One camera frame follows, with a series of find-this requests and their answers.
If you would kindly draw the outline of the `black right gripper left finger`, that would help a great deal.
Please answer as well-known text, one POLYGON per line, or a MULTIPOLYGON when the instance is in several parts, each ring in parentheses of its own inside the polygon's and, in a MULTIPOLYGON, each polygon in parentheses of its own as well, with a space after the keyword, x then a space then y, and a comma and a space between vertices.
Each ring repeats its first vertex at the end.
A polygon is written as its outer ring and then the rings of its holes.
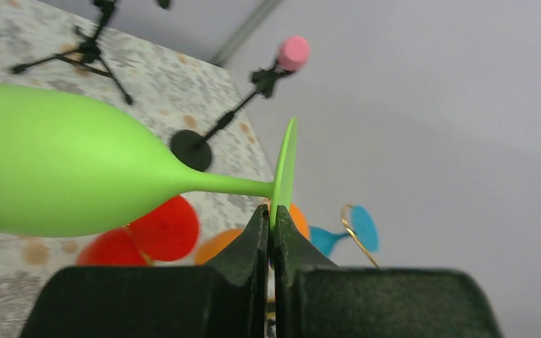
POLYGON ((44 285, 21 337, 265 337, 269 212, 197 266, 87 266, 44 285))

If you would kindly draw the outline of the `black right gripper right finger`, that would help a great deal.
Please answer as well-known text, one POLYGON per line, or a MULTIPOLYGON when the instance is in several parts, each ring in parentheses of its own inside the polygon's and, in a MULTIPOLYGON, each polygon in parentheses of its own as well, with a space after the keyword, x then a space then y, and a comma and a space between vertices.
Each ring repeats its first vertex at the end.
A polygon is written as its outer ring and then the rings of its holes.
POLYGON ((275 212, 279 337, 501 337, 490 302, 450 269, 339 267, 275 212))

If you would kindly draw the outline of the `blue plastic wine glass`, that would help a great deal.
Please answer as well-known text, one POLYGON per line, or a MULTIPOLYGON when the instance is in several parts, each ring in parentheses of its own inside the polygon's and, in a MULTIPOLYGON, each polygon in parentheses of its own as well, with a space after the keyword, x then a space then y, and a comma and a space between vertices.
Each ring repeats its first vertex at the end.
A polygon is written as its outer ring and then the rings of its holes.
POLYGON ((324 255, 329 256, 335 245, 346 238, 352 239, 344 230, 341 233, 334 233, 320 227, 310 226, 311 243, 324 255))

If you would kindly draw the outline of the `red plastic wine glass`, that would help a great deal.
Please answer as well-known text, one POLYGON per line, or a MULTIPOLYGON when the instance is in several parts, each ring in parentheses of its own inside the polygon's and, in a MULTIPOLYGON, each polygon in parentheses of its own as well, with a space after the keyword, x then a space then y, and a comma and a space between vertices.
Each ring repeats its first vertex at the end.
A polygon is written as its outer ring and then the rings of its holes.
POLYGON ((196 246, 200 222, 192 205, 175 196, 145 216, 95 237, 76 265, 149 266, 177 261, 196 246))

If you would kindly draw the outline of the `green plastic wine glass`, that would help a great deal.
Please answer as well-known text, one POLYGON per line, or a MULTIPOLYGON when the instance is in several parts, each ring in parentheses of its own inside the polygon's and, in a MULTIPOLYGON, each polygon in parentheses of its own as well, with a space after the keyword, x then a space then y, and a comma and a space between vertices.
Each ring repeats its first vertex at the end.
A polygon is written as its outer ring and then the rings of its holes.
POLYGON ((292 199, 298 122, 271 182, 203 173, 132 116, 88 96, 0 82, 0 233, 81 237, 127 225, 186 192, 292 199))

